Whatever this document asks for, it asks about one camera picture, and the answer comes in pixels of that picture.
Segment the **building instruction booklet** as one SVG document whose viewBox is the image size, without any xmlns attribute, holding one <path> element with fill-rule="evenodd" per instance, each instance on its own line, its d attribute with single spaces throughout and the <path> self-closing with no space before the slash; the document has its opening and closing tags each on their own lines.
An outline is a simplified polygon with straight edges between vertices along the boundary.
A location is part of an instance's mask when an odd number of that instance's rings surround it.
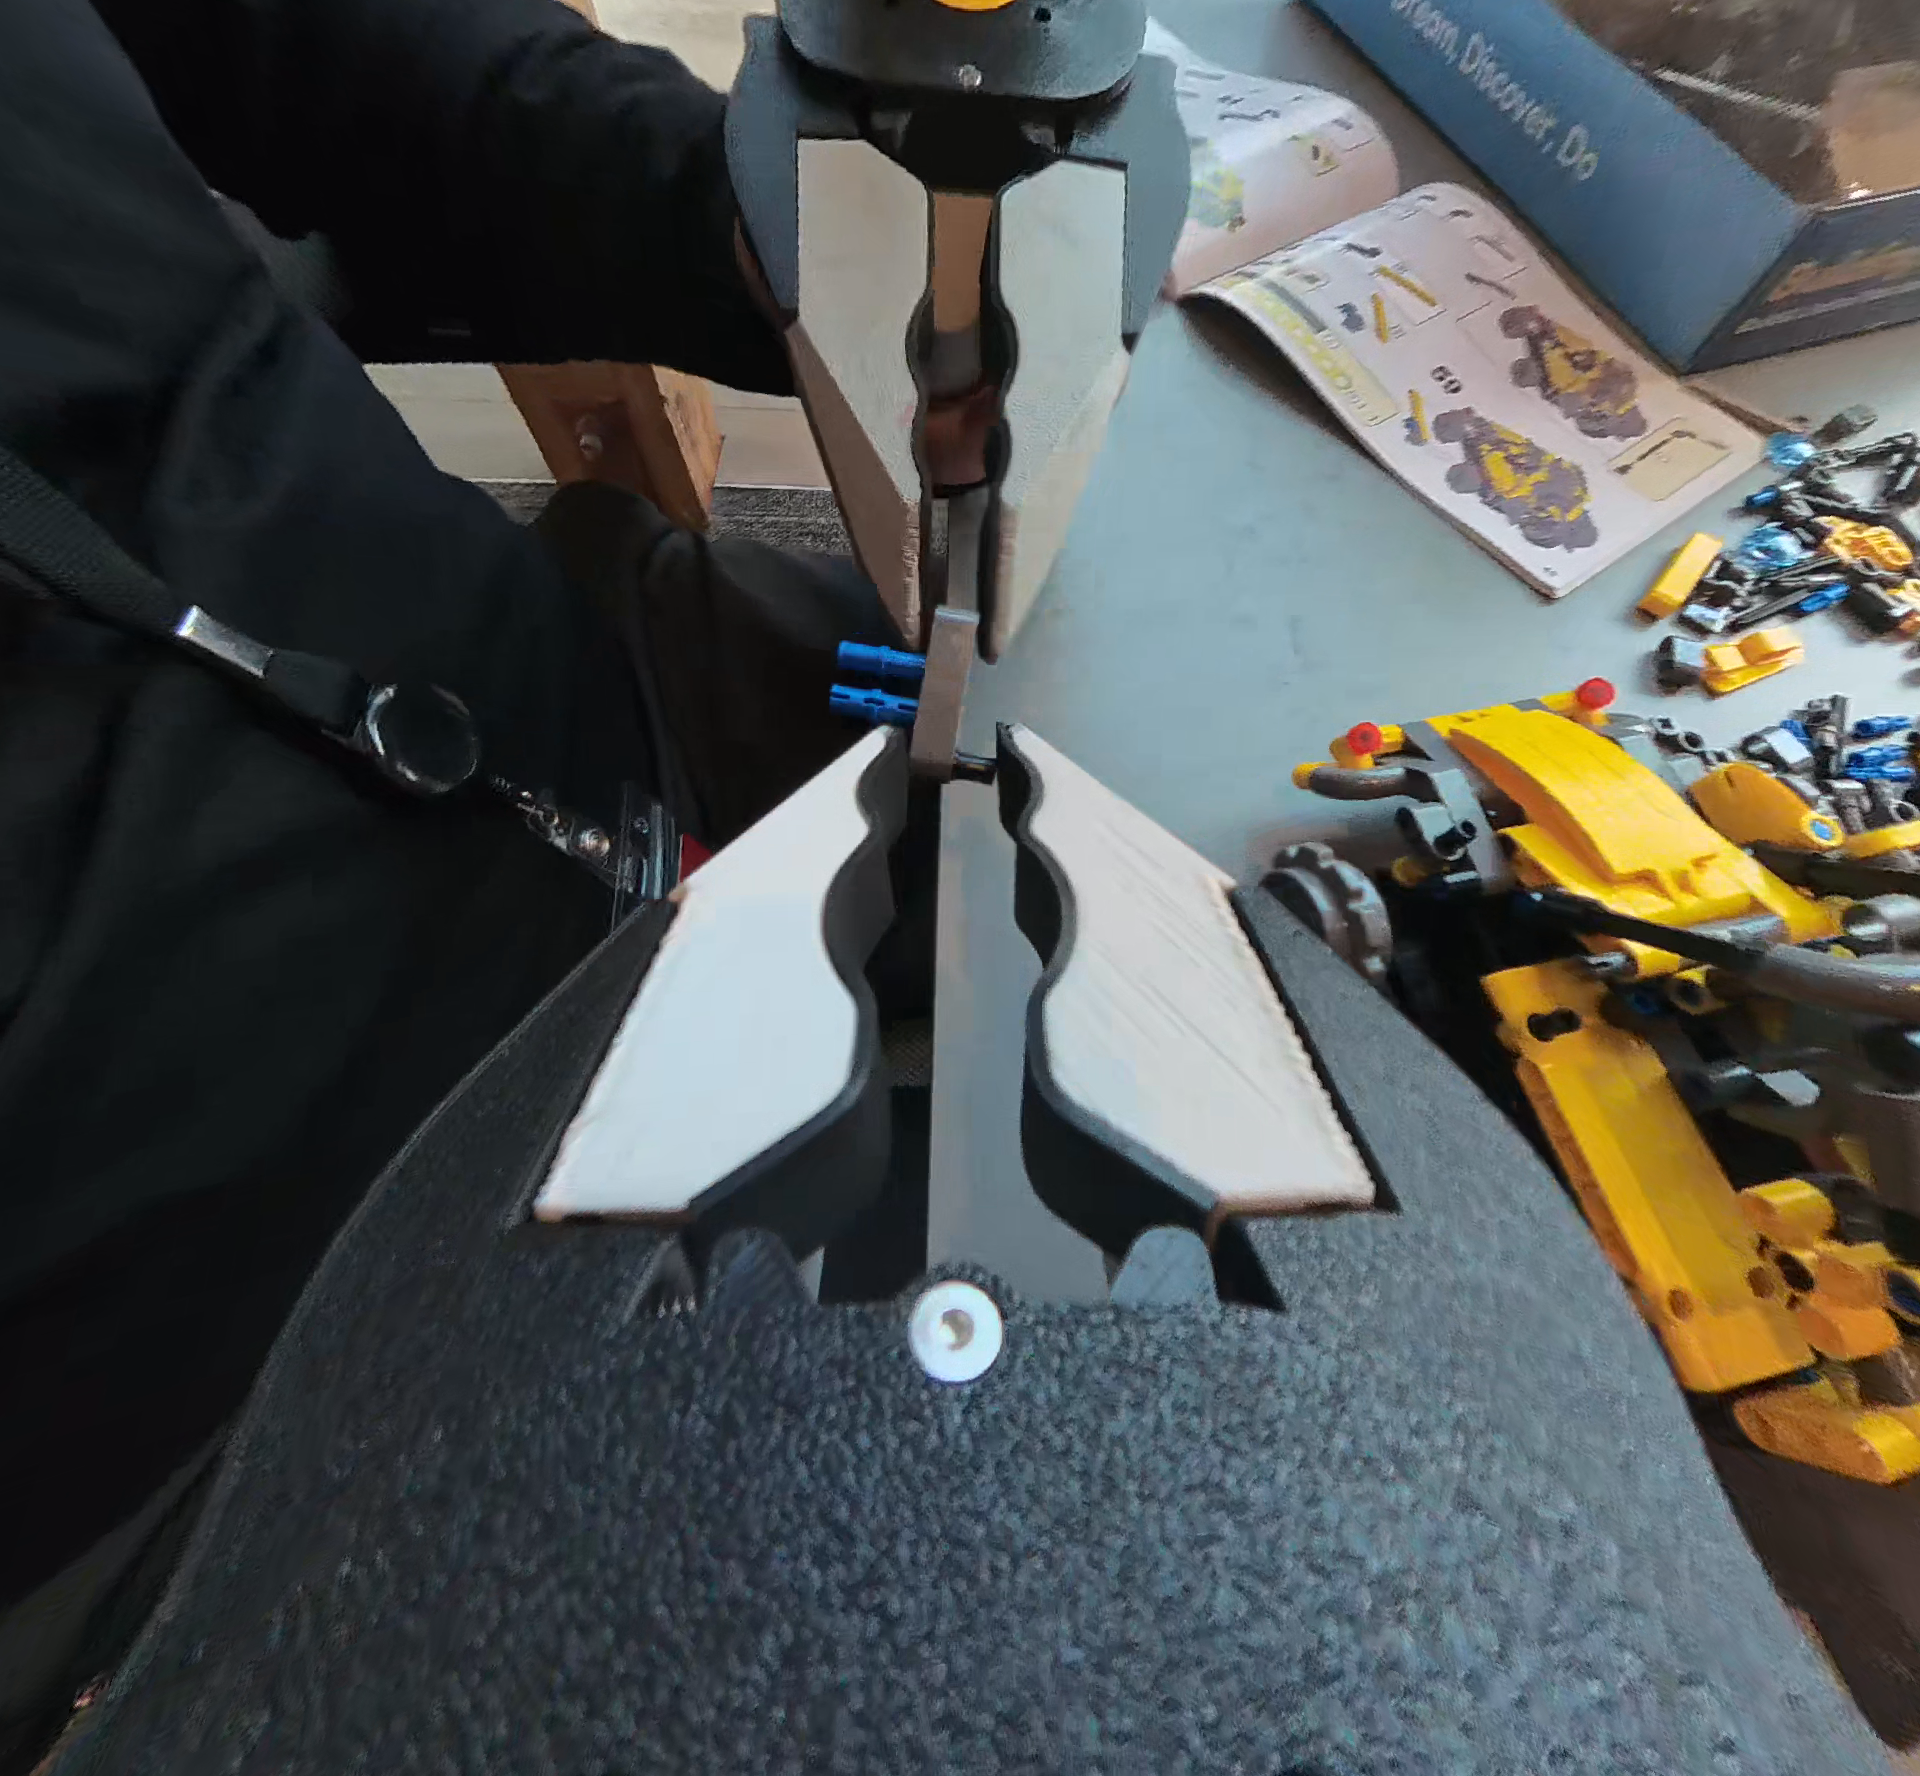
<svg viewBox="0 0 1920 1776">
<path fill-rule="evenodd" d="M 1351 96 L 1241 73 L 1162 20 L 1191 206 L 1162 300 L 1222 308 L 1430 517 L 1559 599 L 1763 466 L 1755 423 L 1604 321 L 1520 218 L 1402 182 Z"/>
</svg>

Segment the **yellow toy brick vehicle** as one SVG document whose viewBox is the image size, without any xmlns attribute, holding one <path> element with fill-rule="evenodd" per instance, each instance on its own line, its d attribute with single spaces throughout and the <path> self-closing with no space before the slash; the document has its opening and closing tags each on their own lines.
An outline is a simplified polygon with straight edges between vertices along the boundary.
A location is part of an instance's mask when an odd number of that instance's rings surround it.
<svg viewBox="0 0 1920 1776">
<path fill-rule="evenodd" d="M 1686 1397 L 1916 1488 L 1916 799 L 1845 704 L 1739 752 L 1556 697 L 1356 724 L 1292 783 L 1402 852 L 1265 892 L 1523 1117 Z"/>
</svg>

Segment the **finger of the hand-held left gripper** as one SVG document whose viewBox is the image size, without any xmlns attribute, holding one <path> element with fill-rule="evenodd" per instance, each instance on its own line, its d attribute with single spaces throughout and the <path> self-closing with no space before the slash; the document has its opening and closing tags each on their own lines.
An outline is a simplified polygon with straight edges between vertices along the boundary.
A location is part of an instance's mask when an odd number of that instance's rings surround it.
<svg viewBox="0 0 1920 1776">
<path fill-rule="evenodd" d="M 798 138 L 798 308 L 789 367 L 842 528 L 907 650 L 924 644 L 927 186 L 869 138 Z"/>
<path fill-rule="evenodd" d="M 1125 170 L 1054 163 L 997 198 L 997 308 L 1013 330 L 986 529 L 982 660 L 1029 616 L 1090 490 L 1134 353 L 1120 344 Z"/>
</svg>

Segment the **clear badge holder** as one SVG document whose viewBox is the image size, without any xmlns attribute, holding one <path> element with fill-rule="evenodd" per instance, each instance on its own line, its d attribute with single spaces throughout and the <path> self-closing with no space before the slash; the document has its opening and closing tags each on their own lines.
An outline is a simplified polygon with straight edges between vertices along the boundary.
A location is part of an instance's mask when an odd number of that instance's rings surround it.
<svg viewBox="0 0 1920 1776">
<path fill-rule="evenodd" d="M 484 771 L 484 790 L 508 806 L 544 845 L 565 852 L 577 874 L 602 884 L 605 936 L 619 936 L 681 884 L 686 834 L 657 792 L 641 792 L 641 783 L 621 783 L 613 820 L 593 820 L 501 771 Z"/>
</svg>

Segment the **person's black clothed body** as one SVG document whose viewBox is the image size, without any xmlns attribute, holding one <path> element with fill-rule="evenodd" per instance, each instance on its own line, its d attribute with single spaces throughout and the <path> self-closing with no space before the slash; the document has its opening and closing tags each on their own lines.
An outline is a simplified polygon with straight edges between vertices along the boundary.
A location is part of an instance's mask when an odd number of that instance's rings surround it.
<svg viewBox="0 0 1920 1776">
<path fill-rule="evenodd" d="M 872 593 L 605 490 L 515 528 L 427 462 L 287 215 L 307 6 L 8 0 L 8 454 L 181 606 L 719 845 L 837 752 Z M 148 1592 L 363 1181 L 602 936 L 508 806 L 8 575 L 8 1677 Z"/>
</svg>

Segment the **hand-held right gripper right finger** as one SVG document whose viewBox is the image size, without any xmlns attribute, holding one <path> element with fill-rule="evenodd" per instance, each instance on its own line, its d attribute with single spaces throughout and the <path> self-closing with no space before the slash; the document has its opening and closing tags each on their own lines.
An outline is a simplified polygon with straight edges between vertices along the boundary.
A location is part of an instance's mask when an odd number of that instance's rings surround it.
<svg viewBox="0 0 1920 1776">
<path fill-rule="evenodd" d="M 1025 1001 L 1018 1152 L 1063 1224 L 1364 1215 L 1381 1181 L 1235 882 L 1029 724 L 997 724 Z"/>
</svg>

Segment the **person's left forearm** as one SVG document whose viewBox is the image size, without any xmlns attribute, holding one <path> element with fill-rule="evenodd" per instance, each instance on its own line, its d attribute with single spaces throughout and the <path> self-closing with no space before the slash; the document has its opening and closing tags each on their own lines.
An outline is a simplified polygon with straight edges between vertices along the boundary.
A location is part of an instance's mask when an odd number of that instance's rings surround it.
<svg viewBox="0 0 1920 1776">
<path fill-rule="evenodd" d="M 664 367 L 794 390 L 722 96 L 560 0 L 311 0 L 302 206 L 379 367 Z"/>
</svg>

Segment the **grey beam with blue pins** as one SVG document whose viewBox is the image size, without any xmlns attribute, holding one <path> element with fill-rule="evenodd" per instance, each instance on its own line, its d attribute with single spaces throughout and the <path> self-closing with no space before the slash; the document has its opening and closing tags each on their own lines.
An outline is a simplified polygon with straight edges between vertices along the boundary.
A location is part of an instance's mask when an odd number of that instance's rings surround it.
<svg viewBox="0 0 1920 1776">
<path fill-rule="evenodd" d="M 994 660 L 997 628 L 997 492 L 986 482 L 932 497 L 942 517 L 942 599 L 915 650 L 842 640 L 832 716 L 903 728 L 907 769 L 932 783 L 994 783 L 986 758 L 964 758 L 964 693 L 970 670 Z"/>
</svg>

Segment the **person's left hand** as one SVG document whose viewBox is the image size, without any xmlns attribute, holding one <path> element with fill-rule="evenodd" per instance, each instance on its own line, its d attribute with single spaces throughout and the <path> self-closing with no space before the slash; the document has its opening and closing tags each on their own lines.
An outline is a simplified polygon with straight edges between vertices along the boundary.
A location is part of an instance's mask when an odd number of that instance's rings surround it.
<svg viewBox="0 0 1920 1776">
<path fill-rule="evenodd" d="M 932 492 L 986 482 L 986 443 L 997 428 L 997 385 L 938 390 L 924 405 L 924 473 Z"/>
</svg>

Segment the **grey desk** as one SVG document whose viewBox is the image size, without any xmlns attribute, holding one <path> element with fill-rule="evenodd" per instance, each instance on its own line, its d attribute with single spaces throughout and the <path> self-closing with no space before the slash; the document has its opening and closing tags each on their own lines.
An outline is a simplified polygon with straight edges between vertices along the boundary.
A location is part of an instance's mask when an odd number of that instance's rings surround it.
<svg viewBox="0 0 1920 1776">
<path fill-rule="evenodd" d="M 1246 874 L 1339 719 L 1594 677 L 1620 580 L 1541 606 L 1222 309 L 1162 309 L 970 724 Z M 1117 1310 L 1018 1164 L 994 792 L 938 869 L 932 1248 L 1013 1310 L 976 1382 L 888 1355 L 903 1770 L 1890 1770 L 1567 1189 L 1402 1016 L 1282 928 L 1402 1207 L 1261 1227 L 1282 1316 Z"/>
</svg>

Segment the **wooden post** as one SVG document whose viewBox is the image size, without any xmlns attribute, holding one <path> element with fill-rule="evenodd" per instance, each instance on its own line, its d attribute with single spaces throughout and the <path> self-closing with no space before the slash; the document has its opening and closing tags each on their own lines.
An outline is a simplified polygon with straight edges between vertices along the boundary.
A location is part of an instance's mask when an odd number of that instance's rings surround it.
<svg viewBox="0 0 1920 1776">
<path fill-rule="evenodd" d="M 707 383 L 613 357 L 501 367 L 501 383 L 560 482 L 613 482 L 707 529 L 722 454 Z"/>
</svg>

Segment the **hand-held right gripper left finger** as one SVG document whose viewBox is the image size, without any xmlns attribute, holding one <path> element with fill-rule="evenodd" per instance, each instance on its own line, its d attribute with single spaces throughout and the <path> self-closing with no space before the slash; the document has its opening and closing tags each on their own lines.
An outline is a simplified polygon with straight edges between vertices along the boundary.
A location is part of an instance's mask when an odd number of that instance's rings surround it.
<svg viewBox="0 0 1920 1776">
<path fill-rule="evenodd" d="M 869 962 L 907 739 L 869 728 L 672 897 L 532 1200 L 544 1224 L 852 1224 L 888 1164 Z"/>
</svg>

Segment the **pile of loose brick parts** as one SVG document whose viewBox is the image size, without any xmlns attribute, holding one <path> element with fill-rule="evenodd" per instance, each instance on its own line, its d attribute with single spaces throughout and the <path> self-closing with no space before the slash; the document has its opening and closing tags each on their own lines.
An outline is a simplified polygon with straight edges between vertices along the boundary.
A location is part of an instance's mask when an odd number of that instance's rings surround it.
<svg viewBox="0 0 1920 1776">
<path fill-rule="evenodd" d="M 1890 428 L 1851 404 L 1822 423 L 1769 435 L 1763 473 L 1725 529 L 1677 540 L 1635 599 L 1635 622 L 1659 632 L 1649 689 L 1704 704 L 1762 693 L 1808 664 L 1817 622 L 1892 650 L 1916 682 L 1916 428 Z M 1739 735 L 1732 760 L 1788 776 L 1845 839 L 1892 834 L 1890 852 L 1916 852 L 1916 708 L 1869 716 L 1851 693 L 1813 693 Z"/>
</svg>

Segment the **blue cardboard box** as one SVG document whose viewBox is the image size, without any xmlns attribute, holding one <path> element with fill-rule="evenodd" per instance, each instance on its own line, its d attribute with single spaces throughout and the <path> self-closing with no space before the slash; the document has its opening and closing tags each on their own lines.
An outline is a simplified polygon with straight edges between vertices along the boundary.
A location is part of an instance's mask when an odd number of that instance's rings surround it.
<svg viewBox="0 0 1920 1776">
<path fill-rule="evenodd" d="M 1551 0 L 1311 0 L 1677 372 L 1920 315 L 1916 186 L 1794 206 Z"/>
</svg>

